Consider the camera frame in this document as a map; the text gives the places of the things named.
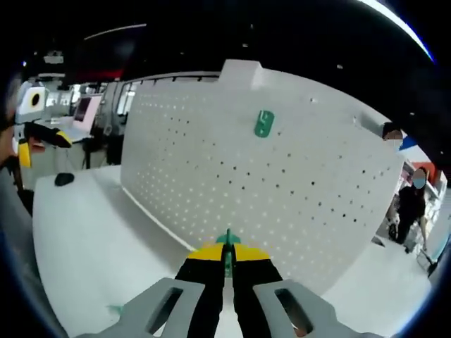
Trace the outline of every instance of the black computer mouse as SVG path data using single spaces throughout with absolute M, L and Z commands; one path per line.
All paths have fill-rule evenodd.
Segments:
M 75 176 L 71 173 L 59 173 L 55 178 L 55 185 L 62 187 L 66 184 L 72 183 Z

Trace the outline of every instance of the green plastic clip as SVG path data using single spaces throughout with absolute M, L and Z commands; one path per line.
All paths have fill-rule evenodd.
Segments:
M 270 111 L 260 111 L 254 133 L 258 137 L 268 137 L 274 122 L 274 113 Z
M 224 243 L 225 246 L 225 277 L 232 278 L 232 250 L 234 243 L 241 243 L 241 239 L 235 236 L 230 229 L 227 229 L 226 234 L 218 237 L 216 243 Z

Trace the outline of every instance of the desk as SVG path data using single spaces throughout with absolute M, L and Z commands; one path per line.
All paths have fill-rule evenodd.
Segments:
M 54 176 L 37 182 L 33 235 L 39 273 L 69 337 L 116 323 L 119 316 L 109 306 L 125 304 L 162 277 L 174 277 L 187 255 L 128 198 L 120 169 L 76 172 L 74 183 L 65 187 L 55 187 Z M 412 255 L 386 245 L 370 244 L 323 295 L 354 330 L 394 334 L 431 288 Z M 216 338 L 240 338 L 230 280 L 224 294 Z

